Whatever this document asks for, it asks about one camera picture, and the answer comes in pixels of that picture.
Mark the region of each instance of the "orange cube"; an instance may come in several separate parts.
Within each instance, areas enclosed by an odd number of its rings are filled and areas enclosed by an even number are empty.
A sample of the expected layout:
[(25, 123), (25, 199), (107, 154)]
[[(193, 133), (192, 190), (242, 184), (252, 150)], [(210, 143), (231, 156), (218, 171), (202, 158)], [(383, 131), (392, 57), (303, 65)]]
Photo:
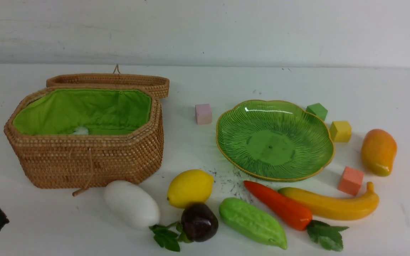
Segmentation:
[(364, 173), (362, 171), (346, 166), (341, 175), (339, 191), (356, 196), (362, 187)]

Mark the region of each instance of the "leaf-shaped plate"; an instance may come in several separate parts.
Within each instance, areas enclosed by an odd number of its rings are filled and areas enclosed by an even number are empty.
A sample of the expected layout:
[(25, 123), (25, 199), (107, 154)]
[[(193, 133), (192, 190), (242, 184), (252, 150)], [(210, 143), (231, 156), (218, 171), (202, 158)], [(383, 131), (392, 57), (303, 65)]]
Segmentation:
[(244, 101), (223, 113), (216, 144), (240, 170), (264, 180), (293, 182), (319, 173), (335, 155), (327, 125), (286, 101)]

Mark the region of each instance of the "basket handle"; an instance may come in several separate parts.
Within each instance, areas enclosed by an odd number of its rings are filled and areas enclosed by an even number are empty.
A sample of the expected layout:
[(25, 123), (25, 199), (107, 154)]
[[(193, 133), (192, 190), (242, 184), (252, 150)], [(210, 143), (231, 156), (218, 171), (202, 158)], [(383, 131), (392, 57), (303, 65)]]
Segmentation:
[(114, 72), (113, 72), (112, 74), (114, 74), (115, 71), (118, 71), (118, 74), (121, 74), (121, 72), (119, 71), (119, 66), (118, 66), (118, 64), (115, 66)]
[(87, 191), (88, 188), (89, 188), (89, 185), (90, 185), (90, 183), (91, 183), (91, 180), (92, 180), (92, 178), (93, 178), (93, 176), (94, 176), (94, 167), (93, 167), (94, 164), (93, 164), (93, 158), (91, 157), (91, 148), (89, 148), (88, 150), (89, 150), (89, 153), (90, 153), (89, 155), (90, 155), (90, 165), (91, 165), (91, 175), (90, 175), (90, 178), (89, 178), (88, 182), (85, 184), (85, 186), (83, 186), (83, 188), (80, 188), (80, 189), (77, 190), (77, 191), (74, 191), (74, 192), (72, 193), (72, 196), (78, 196), (79, 194), (81, 194), (81, 193)]

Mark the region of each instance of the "white wall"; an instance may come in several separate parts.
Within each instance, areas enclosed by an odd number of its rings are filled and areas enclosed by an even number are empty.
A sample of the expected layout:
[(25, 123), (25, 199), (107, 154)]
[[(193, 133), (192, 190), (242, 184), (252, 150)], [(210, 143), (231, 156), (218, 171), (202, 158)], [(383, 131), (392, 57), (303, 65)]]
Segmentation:
[(410, 67), (410, 0), (0, 0), (0, 62)]

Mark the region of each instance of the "pink cube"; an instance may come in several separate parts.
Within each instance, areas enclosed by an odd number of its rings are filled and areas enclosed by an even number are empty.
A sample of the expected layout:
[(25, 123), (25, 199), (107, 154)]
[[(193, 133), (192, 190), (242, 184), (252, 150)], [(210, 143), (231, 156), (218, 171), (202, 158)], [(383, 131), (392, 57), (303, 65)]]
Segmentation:
[(339, 191), (356, 196), (362, 187), (364, 173), (362, 171), (346, 166), (341, 175)]
[(210, 104), (195, 105), (195, 121), (197, 122), (197, 124), (211, 123)]

